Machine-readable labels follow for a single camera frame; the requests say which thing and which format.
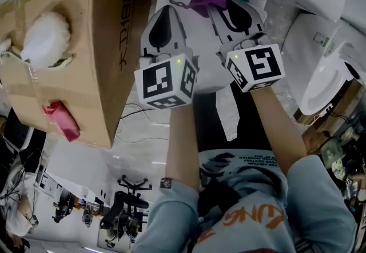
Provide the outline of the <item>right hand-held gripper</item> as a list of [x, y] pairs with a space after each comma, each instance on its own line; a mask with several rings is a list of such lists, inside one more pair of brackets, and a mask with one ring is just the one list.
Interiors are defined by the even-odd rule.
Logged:
[[234, 82], [240, 91], [245, 93], [269, 87], [284, 78], [285, 70], [278, 44], [228, 43], [228, 29], [244, 34], [263, 31], [264, 26], [259, 13], [241, 0], [226, 0], [226, 7], [229, 14], [227, 25], [226, 16], [220, 8], [215, 5], [208, 8], [215, 34], [224, 44], [217, 53], [224, 68], [216, 79], [217, 89]]

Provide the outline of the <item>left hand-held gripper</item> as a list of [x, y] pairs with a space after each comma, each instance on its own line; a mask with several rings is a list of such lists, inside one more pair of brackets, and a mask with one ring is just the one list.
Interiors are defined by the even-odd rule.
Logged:
[[[166, 5], [148, 22], [141, 36], [141, 54], [157, 55], [186, 47], [186, 33], [177, 10]], [[186, 54], [152, 63], [134, 72], [139, 102], [157, 110], [192, 103], [197, 69]]]

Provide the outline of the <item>person's right forearm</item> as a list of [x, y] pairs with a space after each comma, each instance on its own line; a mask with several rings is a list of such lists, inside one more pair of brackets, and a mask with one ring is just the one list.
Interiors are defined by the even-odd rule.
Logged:
[[251, 92], [262, 126], [282, 172], [306, 157], [302, 136], [270, 87]]

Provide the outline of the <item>person's left forearm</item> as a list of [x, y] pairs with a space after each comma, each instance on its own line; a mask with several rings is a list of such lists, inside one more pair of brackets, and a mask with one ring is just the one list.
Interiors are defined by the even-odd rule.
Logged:
[[171, 109], [165, 176], [198, 191], [199, 154], [192, 105]]

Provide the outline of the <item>white tankless toilet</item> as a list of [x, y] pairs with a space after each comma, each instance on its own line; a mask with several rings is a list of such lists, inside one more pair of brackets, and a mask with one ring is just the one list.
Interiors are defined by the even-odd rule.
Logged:
[[301, 13], [283, 44], [285, 77], [305, 115], [322, 110], [347, 81], [366, 87], [366, 35], [344, 20]]

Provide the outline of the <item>person's left hand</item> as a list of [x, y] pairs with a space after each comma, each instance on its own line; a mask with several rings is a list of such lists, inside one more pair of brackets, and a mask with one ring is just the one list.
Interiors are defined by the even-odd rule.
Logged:
[[146, 55], [146, 56], [142, 56], [140, 58], [140, 60], [142, 60], [144, 63], [147, 63], [147, 64], [152, 64], [152, 63], [158, 63], [158, 62], [161, 62], [161, 61], [164, 61], [166, 59], [169, 59], [171, 58], [171, 55], [168, 54], [168, 53], [162, 53], [160, 55]]

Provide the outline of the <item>person's right hand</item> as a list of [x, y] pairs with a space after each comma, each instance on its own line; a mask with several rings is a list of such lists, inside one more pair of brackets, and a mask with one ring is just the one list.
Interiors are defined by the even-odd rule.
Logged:
[[251, 37], [239, 42], [234, 46], [234, 50], [247, 49], [256, 46], [270, 45], [272, 43], [269, 35], [265, 32], [260, 32]]

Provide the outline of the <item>large cardboard box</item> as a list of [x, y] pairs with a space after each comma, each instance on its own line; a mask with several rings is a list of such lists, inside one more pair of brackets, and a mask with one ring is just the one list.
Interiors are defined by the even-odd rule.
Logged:
[[0, 81], [18, 119], [60, 134], [44, 108], [60, 101], [75, 119], [80, 142], [110, 148], [134, 83], [140, 37], [151, 0], [14, 0], [0, 5], [0, 40], [21, 49], [25, 33], [43, 13], [61, 14], [70, 26], [72, 61], [60, 70], [35, 70], [0, 61]]

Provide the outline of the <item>person's black trousers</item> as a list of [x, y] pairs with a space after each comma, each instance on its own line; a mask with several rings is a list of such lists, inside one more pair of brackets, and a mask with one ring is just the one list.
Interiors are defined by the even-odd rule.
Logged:
[[237, 138], [228, 141], [216, 107], [216, 93], [195, 94], [194, 121], [199, 152], [219, 149], [271, 150], [251, 93], [230, 84], [239, 114]]

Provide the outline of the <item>white fluffy duster brush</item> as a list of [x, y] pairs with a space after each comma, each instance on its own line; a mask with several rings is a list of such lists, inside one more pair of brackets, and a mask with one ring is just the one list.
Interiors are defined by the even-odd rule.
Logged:
[[70, 39], [66, 19], [54, 11], [44, 12], [27, 30], [22, 49], [10, 38], [0, 43], [0, 61], [15, 59], [37, 70], [59, 70], [75, 58], [69, 52]]

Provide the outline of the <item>pink cloth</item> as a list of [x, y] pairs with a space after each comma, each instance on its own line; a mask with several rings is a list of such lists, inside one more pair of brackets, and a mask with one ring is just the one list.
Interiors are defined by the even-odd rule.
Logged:
[[45, 115], [58, 126], [69, 142], [79, 138], [81, 135], [79, 126], [62, 101], [53, 101], [47, 106], [42, 106], [42, 109]]

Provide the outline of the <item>black office chair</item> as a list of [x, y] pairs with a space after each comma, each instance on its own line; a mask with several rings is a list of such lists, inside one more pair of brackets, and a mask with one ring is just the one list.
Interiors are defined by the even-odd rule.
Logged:
[[127, 176], [123, 174], [117, 183], [119, 186], [127, 188], [127, 192], [122, 190], [117, 191], [114, 194], [114, 202], [108, 213], [102, 218], [100, 222], [100, 228], [107, 230], [112, 227], [113, 220], [121, 215], [126, 215], [129, 219], [136, 220], [137, 224], [141, 227], [143, 218], [147, 216], [147, 213], [139, 212], [138, 209], [147, 210], [149, 203], [141, 198], [141, 194], [137, 191], [151, 191], [153, 186], [148, 183], [148, 178], [138, 183], [131, 183], [128, 181]]

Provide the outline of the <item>black lid with white rim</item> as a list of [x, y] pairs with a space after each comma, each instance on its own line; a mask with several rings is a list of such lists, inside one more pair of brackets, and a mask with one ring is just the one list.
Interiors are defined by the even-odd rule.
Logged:
[[20, 152], [28, 147], [33, 132], [34, 128], [22, 124], [14, 109], [11, 108], [7, 116], [3, 134], [6, 144], [14, 151]]

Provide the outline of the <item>white printed carton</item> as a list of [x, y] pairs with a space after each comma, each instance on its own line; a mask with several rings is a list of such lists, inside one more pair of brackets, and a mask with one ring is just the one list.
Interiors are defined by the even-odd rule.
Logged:
[[96, 203], [98, 199], [110, 206], [111, 188], [106, 186], [105, 182], [87, 180], [86, 183], [77, 183], [44, 172], [40, 177], [38, 189], [55, 200], [66, 190], [87, 202]]

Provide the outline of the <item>person's light blue shirt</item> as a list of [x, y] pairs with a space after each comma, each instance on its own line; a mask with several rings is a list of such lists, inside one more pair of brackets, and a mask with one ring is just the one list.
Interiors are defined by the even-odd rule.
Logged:
[[283, 174], [270, 151], [234, 150], [246, 165], [227, 179], [240, 198], [198, 231], [198, 192], [173, 179], [149, 213], [132, 253], [296, 253], [297, 239], [316, 253], [351, 253], [357, 224], [320, 158], [309, 155]]

